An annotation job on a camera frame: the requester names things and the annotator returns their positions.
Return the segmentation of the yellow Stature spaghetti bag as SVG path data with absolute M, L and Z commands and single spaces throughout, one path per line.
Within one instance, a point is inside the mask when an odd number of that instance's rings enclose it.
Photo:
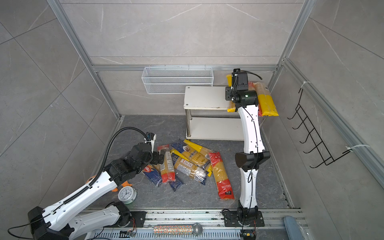
M 236 111 L 236 104 L 234 103 L 233 99 L 233 89 L 234 89 L 234 84 L 235 84 L 235 78 L 236 76 L 234 74 L 232 75 L 227 75 L 227 80 L 228 80 L 228 86 L 225 89 L 225 98 L 227 101 L 229 101 L 229 107 L 227 109 L 227 112 L 229 113 L 234 113 Z

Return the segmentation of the red white label spaghetti bag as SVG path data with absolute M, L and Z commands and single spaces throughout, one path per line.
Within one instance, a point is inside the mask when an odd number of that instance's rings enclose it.
M 176 174 L 171 156 L 170 145 L 162 145 L 157 149 L 160 155 L 164 157 L 164 162 L 160 164 L 160 173 L 163 183 L 174 182 L 176 180 Z

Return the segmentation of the yellow clear spaghetti bag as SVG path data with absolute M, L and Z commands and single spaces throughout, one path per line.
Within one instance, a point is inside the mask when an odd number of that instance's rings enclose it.
M 254 89 L 258 95 L 259 106 L 262 116 L 277 117 L 279 116 L 277 108 L 268 87 L 261 82 L 254 83 Z

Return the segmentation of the red end long spaghetti bag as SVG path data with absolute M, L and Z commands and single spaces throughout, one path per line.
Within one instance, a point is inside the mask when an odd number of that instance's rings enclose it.
M 234 200 L 234 192 L 228 178 L 225 165 L 219 152 L 209 153 L 213 175 L 217 184 L 218 195 L 221 200 Z

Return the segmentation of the red horizontal spaghetti bag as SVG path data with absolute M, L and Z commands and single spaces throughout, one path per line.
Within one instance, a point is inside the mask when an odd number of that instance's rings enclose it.
M 249 90 L 250 90 L 250 91 L 256 91 L 255 84 L 256 84 L 256 82 L 249 82 L 249 83 L 248 83 L 248 87 L 249 87 Z M 259 110 L 258 110 L 258 116 L 259 116 L 259 117 L 262 117 L 263 115 L 262 115 L 262 110 L 261 110 L 261 107 L 260 107 L 260 103 L 258 103 L 258 108 L 259 108 Z

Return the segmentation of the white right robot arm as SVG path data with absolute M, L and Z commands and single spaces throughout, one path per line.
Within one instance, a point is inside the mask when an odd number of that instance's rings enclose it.
M 243 226 L 250 225 L 258 218 L 257 175 L 260 165 L 270 158 L 261 138 L 258 95 L 255 90 L 249 89 L 249 74 L 259 77 L 249 71 L 234 69 L 231 84 L 226 87 L 226 100 L 235 104 L 244 134 L 244 150 L 235 154 L 242 187 L 237 215 Z

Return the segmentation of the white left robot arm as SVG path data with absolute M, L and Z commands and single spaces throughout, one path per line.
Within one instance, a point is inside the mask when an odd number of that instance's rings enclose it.
M 143 143 L 133 146 L 122 158 L 107 163 L 116 137 L 133 130 L 144 137 Z M 106 193 L 133 179 L 149 164 L 160 164 L 164 155 L 156 152 L 156 134 L 135 127 L 124 127 L 110 139 L 97 174 L 89 182 L 66 198 L 46 208 L 35 207 L 28 213 L 27 226 L 33 240 L 71 240 L 87 232 L 116 223 L 128 223 L 131 212 L 124 203 L 113 203 L 110 208 L 80 217 L 80 212 Z

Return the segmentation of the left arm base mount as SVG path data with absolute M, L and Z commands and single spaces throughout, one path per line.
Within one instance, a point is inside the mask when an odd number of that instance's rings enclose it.
M 145 223 L 147 212 L 144 211 L 134 211 L 129 214 L 122 214 L 117 221 L 117 226 L 120 228 L 142 228 Z

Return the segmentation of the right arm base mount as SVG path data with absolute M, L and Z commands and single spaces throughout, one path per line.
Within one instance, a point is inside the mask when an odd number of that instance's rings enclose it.
M 265 222 L 262 215 L 262 212 L 258 211 L 256 214 L 255 210 L 251 210 L 249 214 L 248 211 L 244 213 L 241 209 L 236 211 L 230 211 L 224 209 L 221 211 L 225 227 L 264 227 Z

